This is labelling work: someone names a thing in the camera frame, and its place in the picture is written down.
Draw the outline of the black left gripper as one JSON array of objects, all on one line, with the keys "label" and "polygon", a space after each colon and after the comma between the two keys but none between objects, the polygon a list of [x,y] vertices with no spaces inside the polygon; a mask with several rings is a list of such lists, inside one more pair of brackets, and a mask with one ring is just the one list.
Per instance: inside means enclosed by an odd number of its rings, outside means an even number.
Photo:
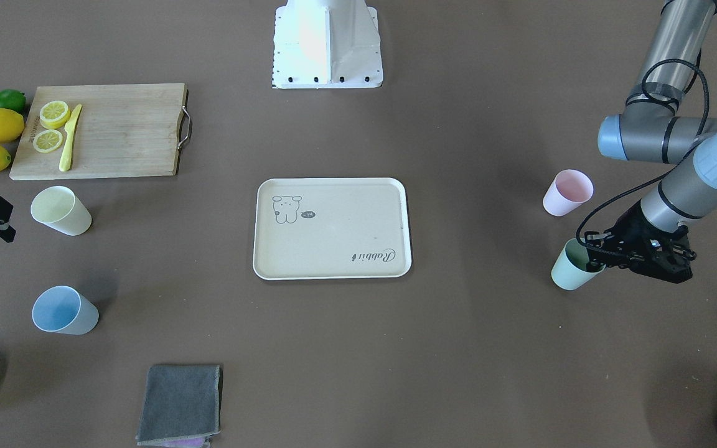
[{"label": "black left gripper", "polygon": [[591,261],[583,271],[600,273],[607,267],[629,269],[650,278],[679,284],[692,278],[689,229],[681,224],[666,232],[648,221],[637,202],[603,233],[586,232],[586,249]]}]

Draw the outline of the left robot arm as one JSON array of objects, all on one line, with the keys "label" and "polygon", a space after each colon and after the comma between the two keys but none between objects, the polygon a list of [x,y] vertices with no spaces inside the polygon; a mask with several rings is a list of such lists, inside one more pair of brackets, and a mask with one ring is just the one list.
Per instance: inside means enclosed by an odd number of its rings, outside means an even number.
[{"label": "left robot arm", "polygon": [[717,1],[667,1],[660,24],[626,99],[623,113],[607,116],[598,133],[600,153],[620,161],[670,164],[647,182],[648,193],[603,232],[578,228],[590,272],[618,267],[681,283],[692,276],[695,252],[688,228],[717,208],[717,118],[677,116],[694,82],[709,89],[700,54]]}]

